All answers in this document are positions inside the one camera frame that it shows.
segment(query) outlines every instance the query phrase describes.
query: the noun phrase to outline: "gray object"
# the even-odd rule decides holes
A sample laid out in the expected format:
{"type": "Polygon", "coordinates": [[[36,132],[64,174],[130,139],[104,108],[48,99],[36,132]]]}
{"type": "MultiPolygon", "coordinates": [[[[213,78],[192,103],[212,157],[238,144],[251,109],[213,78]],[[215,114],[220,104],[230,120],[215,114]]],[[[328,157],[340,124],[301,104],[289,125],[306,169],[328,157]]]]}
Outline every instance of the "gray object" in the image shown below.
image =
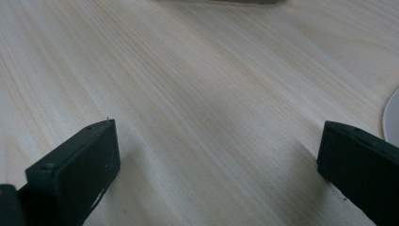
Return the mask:
{"type": "Polygon", "coordinates": [[[385,140],[399,147],[399,89],[387,102],[382,121],[385,140]]]}

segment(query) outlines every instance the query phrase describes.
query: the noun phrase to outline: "wood grain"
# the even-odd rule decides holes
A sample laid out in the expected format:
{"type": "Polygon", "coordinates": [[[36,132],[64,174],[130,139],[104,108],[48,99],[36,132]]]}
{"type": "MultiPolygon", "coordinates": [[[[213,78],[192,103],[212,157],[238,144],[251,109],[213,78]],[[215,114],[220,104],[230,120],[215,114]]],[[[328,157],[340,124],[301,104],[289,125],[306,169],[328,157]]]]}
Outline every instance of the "wood grain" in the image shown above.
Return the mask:
{"type": "Polygon", "coordinates": [[[373,225],[316,171],[324,121],[382,136],[395,0],[0,1],[0,182],[117,121],[85,225],[373,225]]]}

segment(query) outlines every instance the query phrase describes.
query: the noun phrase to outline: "black plastic piece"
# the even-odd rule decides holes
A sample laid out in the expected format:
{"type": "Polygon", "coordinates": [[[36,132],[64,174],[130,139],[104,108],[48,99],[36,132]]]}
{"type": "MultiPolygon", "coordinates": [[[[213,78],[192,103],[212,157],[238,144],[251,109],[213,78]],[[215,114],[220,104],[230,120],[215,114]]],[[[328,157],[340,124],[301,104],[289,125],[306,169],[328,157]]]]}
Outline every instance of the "black plastic piece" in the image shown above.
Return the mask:
{"type": "Polygon", "coordinates": [[[326,121],[318,171],[377,225],[399,225],[399,149],[356,127],[326,121]]]}
{"type": "Polygon", "coordinates": [[[18,191],[25,224],[83,225],[119,170],[115,121],[87,126],[25,171],[28,183],[18,191]]]}
{"type": "Polygon", "coordinates": [[[283,0],[213,0],[217,2],[249,3],[259,5],[275,5],[283,0]]]}
{"type": "Polygon", "coordinates": [[[0,185],[0,225],[25,225],[18,193],[12,185],[0,185]]]}

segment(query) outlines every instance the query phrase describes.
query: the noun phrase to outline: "wooden table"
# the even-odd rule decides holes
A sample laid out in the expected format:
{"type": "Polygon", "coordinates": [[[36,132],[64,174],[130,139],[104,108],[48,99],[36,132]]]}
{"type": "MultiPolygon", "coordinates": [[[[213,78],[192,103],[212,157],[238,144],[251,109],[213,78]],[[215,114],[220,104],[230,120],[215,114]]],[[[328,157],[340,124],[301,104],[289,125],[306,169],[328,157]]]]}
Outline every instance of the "wooden table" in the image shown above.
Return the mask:
{"type": "Polygon", "coordinates": [[[398,3],[0,1],[0,183],[109,117],[85,225],[373,225],[315,159],[324,121],[382,136],[398,3]]]}

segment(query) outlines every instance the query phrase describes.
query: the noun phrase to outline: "table surface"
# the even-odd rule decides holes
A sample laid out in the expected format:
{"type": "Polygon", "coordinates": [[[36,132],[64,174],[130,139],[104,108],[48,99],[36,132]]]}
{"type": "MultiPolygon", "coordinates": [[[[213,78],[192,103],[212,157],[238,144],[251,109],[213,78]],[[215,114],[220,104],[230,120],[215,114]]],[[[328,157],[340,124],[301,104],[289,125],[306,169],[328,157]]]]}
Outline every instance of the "table surface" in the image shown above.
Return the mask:
{"type": "Polygon", "coordinates": [[[85,225],[373,225],[316,171],[325,121],[382,137],[399,2],[0,1],[0,182],[116,119],[85,225]]]}

